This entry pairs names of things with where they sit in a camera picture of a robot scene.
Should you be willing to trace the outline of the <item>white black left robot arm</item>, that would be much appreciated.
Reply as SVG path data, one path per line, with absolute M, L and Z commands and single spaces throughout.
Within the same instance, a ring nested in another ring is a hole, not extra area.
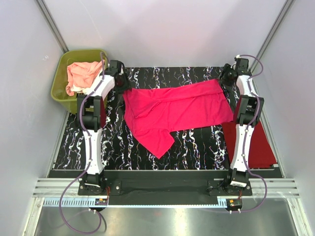
M 111 60 L 91 87 L 77 96 L 77 115 L 85 139 L 86 166 L 79 176 L 82 188 L 89 187 L 100 195 L 106 190 L 104 167 L 101 160 L 101 135 L 106 123 L 104 100 L 115 90 L 122 93 L 130 89 L 125 65 L 119 60 Z

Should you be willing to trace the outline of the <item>bright pink t shirt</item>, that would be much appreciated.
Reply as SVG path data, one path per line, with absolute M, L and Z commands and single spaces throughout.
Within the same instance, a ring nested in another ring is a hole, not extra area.
M 171 148 L 171 132 L 220 125 L 233 112 L 217 80 L 176 88 L 131 89 L 123 93 L 124 119 L 133 137 L 156 158 Z

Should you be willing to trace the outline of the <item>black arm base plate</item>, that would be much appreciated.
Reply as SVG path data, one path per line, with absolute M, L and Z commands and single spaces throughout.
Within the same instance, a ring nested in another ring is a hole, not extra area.
M 229 185 L 228 170 L 113 171 L 83 177 L 78 194 L 109 196 L 109 203 L 122 206 L 209 206 L 217 197 L 238 196 Z

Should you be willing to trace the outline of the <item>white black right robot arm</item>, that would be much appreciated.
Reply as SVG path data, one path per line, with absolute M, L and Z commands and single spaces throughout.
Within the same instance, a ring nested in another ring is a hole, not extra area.
M 263 64 L 257 57 L 247 54 L 237 55 L 234 65 L 225 64 L 219 83 L 223 86 L 236 86 L 240 92 L 233 121 L 235 122 L 236 141 L 234 154 L 223 189 L 229 195 L 249 189 L 249 152 L 254 128 L 259 123 L 264 105 L 253 86 L 253 78 L 263 72 Z

